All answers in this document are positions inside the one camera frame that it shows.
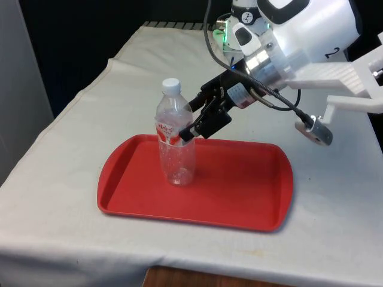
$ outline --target wooden floor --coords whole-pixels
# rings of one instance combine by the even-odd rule
[[[287,287],[167,267],[149,269],[142,287]]]

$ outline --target white bottle cap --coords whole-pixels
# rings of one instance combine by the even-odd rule
[[[181,83],[178,79],[170,78],[162,82],[162,92],[169,96],[176,96],[181,93]]]

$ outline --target black background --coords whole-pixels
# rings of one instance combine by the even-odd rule
[[[383,31],[383,1],[354,1],[363,34],[349,49],[350,60],[377,47],[377,34]],[[211,22],[229,12],[231,3],[213,1]],[[57,116],[102,72],[146,20],[202,22],[206,4],[207,0],[20,0],[53,114]],[[372,121],[383,135],[383,116],[373,116]]]

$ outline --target table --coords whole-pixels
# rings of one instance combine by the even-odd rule
[[[215,138],[279,145],[294,172],[294,200],[272,234],[110,217],[96,205],[98,177],[127,138],[155,133],[164,78],[187,99],[222,70],[201,31],[140,28],[68,105],[0,189],[3,286],[141,286],[154,265],[292,286],[383,286],[383,156],[366,114],[339,112],[323,148],[292,113],[233,110]],[[334,91],[304,90],[322,114]],[[296,93],[284,90],[294,100]]]
[[[142,287],[288,287],[167,267],[150,268]]]

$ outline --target plastic tray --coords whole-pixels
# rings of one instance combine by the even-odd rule
[[[279,228],[293,195],[293,173],[280,148],[196,139],[196,153],[194,182],[175,187],[161,171],[157,136],[128,139],[105,163],[98,207],[111,215],[257,231]]]

